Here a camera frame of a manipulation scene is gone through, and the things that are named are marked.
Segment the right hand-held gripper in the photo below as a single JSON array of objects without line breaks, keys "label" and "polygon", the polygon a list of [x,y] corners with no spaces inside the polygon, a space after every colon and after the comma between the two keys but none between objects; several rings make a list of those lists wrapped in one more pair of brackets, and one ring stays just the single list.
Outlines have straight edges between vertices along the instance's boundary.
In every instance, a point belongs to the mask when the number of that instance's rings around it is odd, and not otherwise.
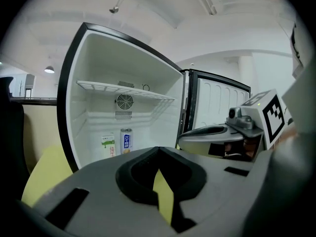
[{"label": "right hand-held gripper", "polygon": [[[192,154],[230,159],[225,157],[225,143],[255,138],[258,140],[258,148],[250,161],[255,160],[260,152],[271,149],[286,127],[284,111],[277,91],[272,89],[258,93],[237,107],[241,108],[243,116],[252,118],[253,129],[242,129],[226,122],[200,127],[178,137],[180,149]],[[248,161],[243,157],[231,160]]]}]

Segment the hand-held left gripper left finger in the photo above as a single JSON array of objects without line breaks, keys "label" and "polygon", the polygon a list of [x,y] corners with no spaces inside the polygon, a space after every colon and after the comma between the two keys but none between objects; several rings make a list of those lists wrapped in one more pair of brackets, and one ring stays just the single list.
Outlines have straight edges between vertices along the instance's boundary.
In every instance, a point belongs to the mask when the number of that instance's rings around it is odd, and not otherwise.
[{"label": "hand-held left gripper left finger", "polygon": [[130,200],[158,205],[158,194],[153,190],[157,172],[158,147],[153,147],[122,164],[116,171],[116,183]]}]

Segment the person in white shirt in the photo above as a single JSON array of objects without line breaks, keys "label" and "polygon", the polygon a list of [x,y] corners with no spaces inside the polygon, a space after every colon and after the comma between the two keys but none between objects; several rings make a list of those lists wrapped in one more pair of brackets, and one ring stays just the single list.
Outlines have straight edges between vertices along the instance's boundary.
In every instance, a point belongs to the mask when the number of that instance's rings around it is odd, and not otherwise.
[{"label": "person in white shirt", "polygon": [[282,96],[293,122],[282,133],[281,140],[316,133],[316,44],[298,10],[293,11],[290,47],[295,82]]}]

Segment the white wire fridge shelf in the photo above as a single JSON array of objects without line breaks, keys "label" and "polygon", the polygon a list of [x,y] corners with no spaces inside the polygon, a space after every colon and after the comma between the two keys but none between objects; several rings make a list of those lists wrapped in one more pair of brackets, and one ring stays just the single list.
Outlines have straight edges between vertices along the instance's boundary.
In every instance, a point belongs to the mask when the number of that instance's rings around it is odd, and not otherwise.
[{"label": "white wire fridge shelf", "polygon": [[155,99],[155,100],[171,100],[174,101],[175,98],[145,91],[142,89],[135,89],[126,86],[108,84],[108,83],[100,83],[100,82],[92,82],[92,81],[84,81],[84,80],[77,80],[77,84],[82,87],[83,89],[94,92],[100,93],[104,95],[130,95],[132,97],[138,98],[146,98],[146,99]]}]

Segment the white green milk carton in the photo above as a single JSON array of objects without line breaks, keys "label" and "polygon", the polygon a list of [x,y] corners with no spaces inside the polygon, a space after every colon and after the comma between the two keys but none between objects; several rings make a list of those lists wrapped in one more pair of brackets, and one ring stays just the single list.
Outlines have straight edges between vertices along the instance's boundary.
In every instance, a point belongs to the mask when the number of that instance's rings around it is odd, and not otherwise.
[{"label": "white green milk carton", "polygon": [[102,152],[104,158],[112,158],[116,156],[115,136],[113,133],[107,133],[101,138]]}]

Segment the person's right hand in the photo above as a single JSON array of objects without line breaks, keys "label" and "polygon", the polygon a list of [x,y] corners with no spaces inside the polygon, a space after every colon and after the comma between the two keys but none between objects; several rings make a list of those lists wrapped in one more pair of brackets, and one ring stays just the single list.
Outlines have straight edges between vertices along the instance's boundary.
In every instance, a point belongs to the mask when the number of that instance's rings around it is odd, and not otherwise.
[{"label": "person's right hand", "polygon": [[236,157],[243,157],[246,160],[254,158],[257,152],[258,140],[255,138],[244,139],[243,141],[236,141],[225,143],[225,157],[230,159]]}]

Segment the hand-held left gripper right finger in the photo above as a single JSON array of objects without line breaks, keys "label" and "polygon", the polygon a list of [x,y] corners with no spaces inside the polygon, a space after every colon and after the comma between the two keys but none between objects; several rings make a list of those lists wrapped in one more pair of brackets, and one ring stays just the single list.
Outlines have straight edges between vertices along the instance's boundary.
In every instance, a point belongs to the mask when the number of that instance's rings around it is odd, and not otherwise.
[{"label": "hand-held left gripper right finger", "polygon": [[158,200],[159,211],[163,218],[178,233],[182,233],[196,225],[186,218],[180,202],[195,198],[205,185],[205,170],[198,164],[183,156],[160,147],[159,171],[172,191],[170,198]]}]

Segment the blue white drink can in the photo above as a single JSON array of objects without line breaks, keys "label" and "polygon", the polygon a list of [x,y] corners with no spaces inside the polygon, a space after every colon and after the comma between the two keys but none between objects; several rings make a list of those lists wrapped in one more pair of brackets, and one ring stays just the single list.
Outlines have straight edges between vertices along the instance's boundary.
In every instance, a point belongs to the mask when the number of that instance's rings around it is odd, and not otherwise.
[{"label": "blue white drink can", "polygon": [[120,130],[120,151],[121,154],[127,154],[133,150],[133,131],[132,129]]}]

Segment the green tablecloth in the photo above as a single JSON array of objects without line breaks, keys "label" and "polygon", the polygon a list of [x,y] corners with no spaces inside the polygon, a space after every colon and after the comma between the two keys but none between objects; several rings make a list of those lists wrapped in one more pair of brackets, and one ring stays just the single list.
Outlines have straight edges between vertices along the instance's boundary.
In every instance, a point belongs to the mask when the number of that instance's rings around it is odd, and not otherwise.
[{"label": "green tablecloth", "polygon": [[[60,146],[50,146],[43,151],[24,188],[21,200],[30,207],[57,184],[72,175],[64,151]],[[158,195],[158,209],[164,220],[172,221],[174,193],[162,172],[155,173],[153,191]]]}]

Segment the black mini fridge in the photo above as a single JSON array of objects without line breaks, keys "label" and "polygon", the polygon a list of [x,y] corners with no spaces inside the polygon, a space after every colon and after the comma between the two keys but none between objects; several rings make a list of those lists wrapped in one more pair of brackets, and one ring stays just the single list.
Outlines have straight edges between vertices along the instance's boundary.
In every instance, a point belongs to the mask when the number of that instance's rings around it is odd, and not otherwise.
[{"label": "black mini fridge", "polygon": [[[155,100],[89,92],[77,80],[142,89],[175,98]],[[101,138],[132,129],[133,151],[176,147],[184,102],[185,74],[167,57],[119,31],[84,22],[66,53],[57,91],[57,120],[73,172],[105,159]]]}]

